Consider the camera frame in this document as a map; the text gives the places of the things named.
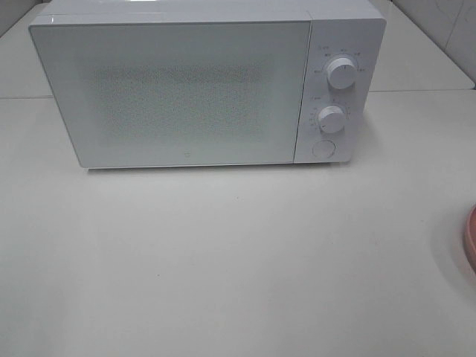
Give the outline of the round white door button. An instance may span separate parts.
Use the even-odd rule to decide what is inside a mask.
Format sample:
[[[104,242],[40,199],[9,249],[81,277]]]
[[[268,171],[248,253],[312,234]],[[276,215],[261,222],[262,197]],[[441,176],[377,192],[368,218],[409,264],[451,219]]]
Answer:
[[[335,153],[335,144],[332,141],[322,140],[314,144],[312,154],[319,160],[327,160]]]

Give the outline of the white timer knob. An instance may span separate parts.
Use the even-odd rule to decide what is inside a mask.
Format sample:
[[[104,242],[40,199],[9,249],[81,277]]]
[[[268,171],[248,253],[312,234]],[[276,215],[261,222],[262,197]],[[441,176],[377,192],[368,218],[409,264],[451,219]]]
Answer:
[[[339,106],[327,106],[318,113],[318,124],[322,132],[334,134],[344,128],[346,115]]]

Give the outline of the pink round plate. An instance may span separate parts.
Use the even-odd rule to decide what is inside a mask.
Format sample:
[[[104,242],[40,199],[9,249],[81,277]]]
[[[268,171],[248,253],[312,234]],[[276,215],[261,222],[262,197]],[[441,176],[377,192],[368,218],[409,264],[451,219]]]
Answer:
[[[473,272],[476,272],[476,245],[475,245],[475,222],[476,222],[476,207],[473,206],[466,217],[463,246],[466,253],[466,258]]]

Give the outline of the white microwave door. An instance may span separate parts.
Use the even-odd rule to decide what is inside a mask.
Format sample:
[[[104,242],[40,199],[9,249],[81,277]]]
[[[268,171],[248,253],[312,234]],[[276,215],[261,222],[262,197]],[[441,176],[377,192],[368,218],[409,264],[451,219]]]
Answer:
[[[81,167],[293,161],[308,22],[34,25]]]

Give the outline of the white microwave oven body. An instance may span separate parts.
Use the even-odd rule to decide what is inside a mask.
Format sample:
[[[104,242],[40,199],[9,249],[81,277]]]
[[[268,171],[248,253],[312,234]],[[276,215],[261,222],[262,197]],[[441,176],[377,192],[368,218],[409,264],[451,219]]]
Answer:
[[[29,32],[34,25],[252,22],[310,24],[295,154],[287,164],[349,161],[386,27],[384,16],[368,1],[52,1]],[[342,56],[351,57],[358,70],[352,86],[337,90],[327,81],[326,65]],[[318,113],[327,106],[339,106],[346,115],[344,128],[334,134],[322,132],[318,124]],[[312,154],[322,140],[336,146],[327,160]]]

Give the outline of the upper white power knob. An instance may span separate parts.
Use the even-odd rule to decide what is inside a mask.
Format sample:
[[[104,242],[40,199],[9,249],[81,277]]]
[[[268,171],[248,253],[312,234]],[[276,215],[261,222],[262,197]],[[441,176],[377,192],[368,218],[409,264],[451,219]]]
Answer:
[[[357,70],[358,66],[351,57],[336,57],[326,65],[327,81],[334,89],[347,89],[355,83]]]

